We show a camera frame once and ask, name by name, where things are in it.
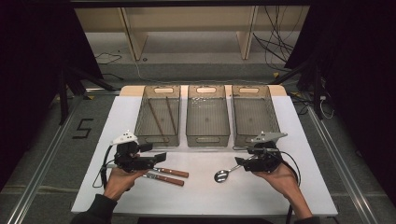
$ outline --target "white tabletop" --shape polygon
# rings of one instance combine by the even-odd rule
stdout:
[[[93,154],[90,167],[81,184],[72,212],[86,211],[95,193],[102,194],[103,188],[95,189],[92,184],[102,165],[110,142],[125,131],[134,131],[141,97],[118,96],[110,110],[105,128]],[[308,145],[304,130],[288,96],[273,96],[280,131],[288,136],[276,143],[298,163],[302,175],[301,190],[315,216],[336,216],[337,211]],[[231,101],[228,97],[231,118]],[[167,159],[158,163],[165,167],[190,173],[189,178],[176,177],[185,181],[184,187],[148,178],[138,178],[134,187],[123,194],[115,213],[139,217],[265,217],[286,215],[289,203],[279,193],[244,168],[230,173],[224,183],[214,180],[215,172],[236,165],[234,157],[248,158],[246,152],[235,152],[233,147],[233,125],[227,147],[187,147],[185,137],[187,97],[182,96],[179,147],[154,148],[142,156],[152,156],[167,151]],[[110,151],[114,157],[116,147]],[[283,156],[293,167],[292,161]],[[100,185],[100,177],[95,186]]]

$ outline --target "wooden handle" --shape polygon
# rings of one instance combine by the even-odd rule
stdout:
[[[178,171],[178,170],[171,170],[171,169],[166,169],[166,168],[159,168],[159,171],[162,173],[167,173],[171,175],[179,175],[183,177],[189,177],[189,173],[184,172],[184,171]]]
[[[184,186],[184,181],[183,180],[174,179],[174,178],[163,176],[163,175],[157,175],[156,179],[164,181],[164,182],[168,182],[170,184]]]

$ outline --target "metal spoon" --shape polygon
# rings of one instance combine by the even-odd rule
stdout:
[[[253,156],[251,156],[251,157],[249,157],[247,159],[251,160],[251,159],[253,159],[255,157],[256,157],[256,155],[253,155]],[[230,172],[238,169],[239,167],[241,167],[241,165],[236,165],[235,167],[231,168],[230,170],[220,170],[220,171],[218,171],[217,173],[215,173],[215,181],[218,182],[218,183],[224,182],[227,179],[227,177],[230,174]]]

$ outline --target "knife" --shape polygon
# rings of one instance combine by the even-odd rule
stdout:
[[[145,175],[143,175],[143,177],[146,178],[150,178],[150,179],[156,179],[156,180],[161,180],[170,184],[175,184],[175,185],[179,185],[179,186],[184,186],[184,181],[183,180],[179,180],[179,179],[174,179],[171,177],[167,177],[164,175],[154,175],[151,173],[146,173]]]
[[[157,167],[152,168],[152,170],[154,170],[156,172],[160,172],[160,173],[170,174],[170,175],[179,175],[179,176],[183,176],[183,177],[189,177],[189,173],[184,172],[184,171],[171,170],[171,169],[166,169],[166,168],[157,168]]]

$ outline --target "plastic bin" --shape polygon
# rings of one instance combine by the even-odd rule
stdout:
[[[177,147],[179,115],[180,86],[146,86],[134,129],[139,144]]]
[[[230,138],[224,86],[189,86],[186,135],[189,147],[227,147]]]
[[[280,133],[268,86],[233,86],[233,133],[236,147],[254,147],[259,133]]]

